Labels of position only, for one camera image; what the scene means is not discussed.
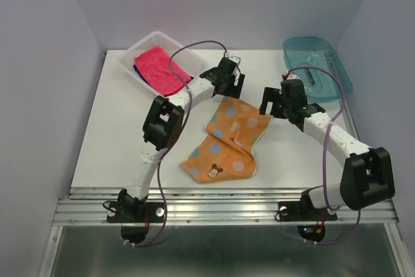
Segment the orange patterned towel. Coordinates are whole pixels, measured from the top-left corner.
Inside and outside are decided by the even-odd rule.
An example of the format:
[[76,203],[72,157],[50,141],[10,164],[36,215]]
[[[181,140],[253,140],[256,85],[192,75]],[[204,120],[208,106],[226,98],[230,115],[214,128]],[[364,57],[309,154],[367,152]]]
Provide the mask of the orange patterned towel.
[[255,106],[224,97],[205,126],[206,137],[182,168],[200,184],[253,177],[254,147],[271,121],[271,115],[261,115]]

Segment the pink towel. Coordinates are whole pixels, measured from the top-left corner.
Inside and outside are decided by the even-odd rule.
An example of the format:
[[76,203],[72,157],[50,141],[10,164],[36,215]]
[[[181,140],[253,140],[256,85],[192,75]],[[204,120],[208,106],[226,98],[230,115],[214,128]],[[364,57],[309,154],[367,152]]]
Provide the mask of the pink towel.
[[152,47],[134,58],[134,65],[149,86],[164,97],[174,95],[184,87],[183,82],[169,69],[169,58],[160,46]]

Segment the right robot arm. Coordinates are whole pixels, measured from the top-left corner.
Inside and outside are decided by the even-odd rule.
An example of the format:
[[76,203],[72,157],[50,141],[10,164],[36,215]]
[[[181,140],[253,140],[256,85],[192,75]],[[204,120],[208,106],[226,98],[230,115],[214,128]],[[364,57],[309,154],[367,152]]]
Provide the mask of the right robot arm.
[[281,202],[276,219],[286,222],[315,221],[321,215],[337,219],[336,209],[343,206],[359,211],[394,197],[396,190],[390,153],[383,147],[372,148],[336,125],[326,111],[310,104],[298,78],[287,78],[280,88],[266,87],[259,113],[286,119],[323,146],[342,166],[339,184],[323,184],[302,192],[297,201]]

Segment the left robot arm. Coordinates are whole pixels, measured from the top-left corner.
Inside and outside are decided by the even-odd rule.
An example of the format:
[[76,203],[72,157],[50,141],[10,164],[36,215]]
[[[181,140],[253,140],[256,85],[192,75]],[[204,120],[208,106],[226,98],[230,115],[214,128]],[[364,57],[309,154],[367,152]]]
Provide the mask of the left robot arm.
[[113,206],[115,216],[128,223],[144,219],[150,183],[165,153],[178,141],[184,121],[196,105],[215,95],[238,99],[244,82],[238,56],[223,57],[218,66],[194,78],[178,93],[154,98],[143,123],[143,140],[139,169],[130,176]]

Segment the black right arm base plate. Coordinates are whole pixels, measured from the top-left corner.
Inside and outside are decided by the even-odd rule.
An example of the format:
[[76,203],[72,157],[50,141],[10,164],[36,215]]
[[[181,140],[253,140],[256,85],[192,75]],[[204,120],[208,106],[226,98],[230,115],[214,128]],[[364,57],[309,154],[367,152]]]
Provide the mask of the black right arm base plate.
[[308,221],[336,221],[337,214],[330,214],[326,208],[316,209],[300,201],[283,201],[278,204],[275,219],[278,222],[303,224]]

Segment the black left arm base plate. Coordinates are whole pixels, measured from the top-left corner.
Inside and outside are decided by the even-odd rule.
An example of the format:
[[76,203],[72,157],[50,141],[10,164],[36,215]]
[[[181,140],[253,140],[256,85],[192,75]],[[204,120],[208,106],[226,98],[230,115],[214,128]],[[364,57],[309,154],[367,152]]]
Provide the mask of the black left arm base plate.
[[146,202],[138,207],[137,211],[128,211],[113,200],[107,200],[102,205],[107,212],[106,222],[110,224],[161,224],[165,218],[165,205],[162,202]]

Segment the purple towel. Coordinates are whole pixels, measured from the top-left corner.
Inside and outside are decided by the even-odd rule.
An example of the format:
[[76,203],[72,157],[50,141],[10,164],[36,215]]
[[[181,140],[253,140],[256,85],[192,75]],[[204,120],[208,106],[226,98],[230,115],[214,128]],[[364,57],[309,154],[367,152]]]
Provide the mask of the purple towel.
[[[139,71],[139,69],[137,68],[136,65],[133,65],[133,69],[143,82],[145,82],[147,85],[150,85],[148,83],[148,81],[144,78],[144,76],[140,73],[140,71]],[[189,80],[187,82],[191,82],[193,79],[194,79],[194,77],[190,76]]]

